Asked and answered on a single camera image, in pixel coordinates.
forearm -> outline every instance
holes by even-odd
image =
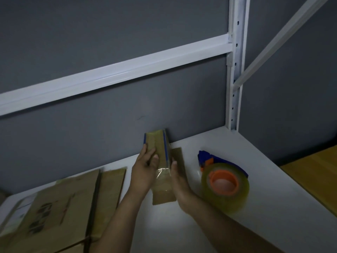
[[[218,252],[281,252],[196,195],[189,198],[186,212],[194,218]]]
[[[95,253],[126,253],[130,251],[134,226],[143,198],[130,190],[112,216]]]

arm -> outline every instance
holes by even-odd
[[[172,187],[179,206],[193,217],[218,252],[282,252],[197,196],[173,161]]]
[[[100,238],[95,253],[127,253],[130,251],[137,214],[141,202],[155,180],[159,162],[158,155],[155,155],[150,165],[147,165],[156,149],[153,148],[148,153],[146,149],[146,144],[144,144],[132,167],[130,187]]]

packing tape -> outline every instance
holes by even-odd
[[[247,176],[231,163],[214,163],[201,177],[203,198],[226,214],[241,209],[249,193]]]

orange tape core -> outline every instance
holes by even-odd
[[[237,177],[228,170],[216,170],[209,174],[210,186],[221,195],[233,195],[239,189]]]

shelf surface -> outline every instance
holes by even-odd
[[[250,191],[246,205],[231,217],[281,250],[337,252],[337,218],[238,132],[220,127],[174,142],[171,147],[182,147],[188,181],[196,193],[200,193],[201,179],[199,150],[242,167],[249,175]],[[111,170],[127,166],[121,198],[129,187],[136,158],[134,155],[98,167]],[[0,223],[18,200],[54,184],[8,197],[0,207]],[[177,202],[152,206],[151,191],[141,205],[131,251],[140,249],[142,252],[215,252]]]

